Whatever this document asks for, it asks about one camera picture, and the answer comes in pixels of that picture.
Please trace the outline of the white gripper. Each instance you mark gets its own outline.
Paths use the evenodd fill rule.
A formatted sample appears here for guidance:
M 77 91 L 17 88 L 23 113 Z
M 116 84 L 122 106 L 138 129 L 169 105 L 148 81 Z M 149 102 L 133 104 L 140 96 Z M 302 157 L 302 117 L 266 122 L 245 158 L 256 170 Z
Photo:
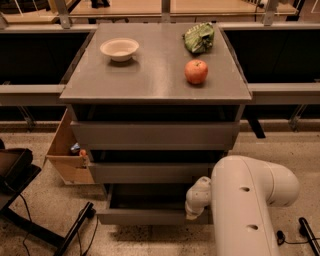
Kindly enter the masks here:
M 197 219 L 211 204 L 211 179 L 199 178 L 186 193 L 185 211 L 187 220 Z

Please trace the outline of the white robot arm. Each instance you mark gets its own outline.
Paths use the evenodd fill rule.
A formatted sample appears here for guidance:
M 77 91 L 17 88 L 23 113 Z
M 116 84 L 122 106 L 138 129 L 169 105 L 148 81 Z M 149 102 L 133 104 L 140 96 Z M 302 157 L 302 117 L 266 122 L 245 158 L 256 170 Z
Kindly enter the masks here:
M 194 220 L 211 208 L 217 256 L 281 256 L 268 208 L 292 205 L 299 192 L 287 167 L 231 155 L 188 190 L 186 218 Z

